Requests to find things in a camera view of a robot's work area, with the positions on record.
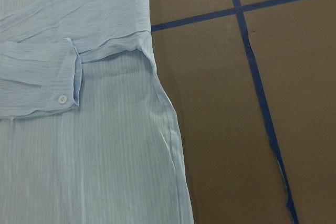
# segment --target shirt sleeve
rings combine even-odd
[[[71,39],[54,44],[0,44],[0,119],[77,108],[81,60]]]

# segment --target shirt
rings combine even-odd
[[[193,223],[149,0],[0,7],[0,223]]]

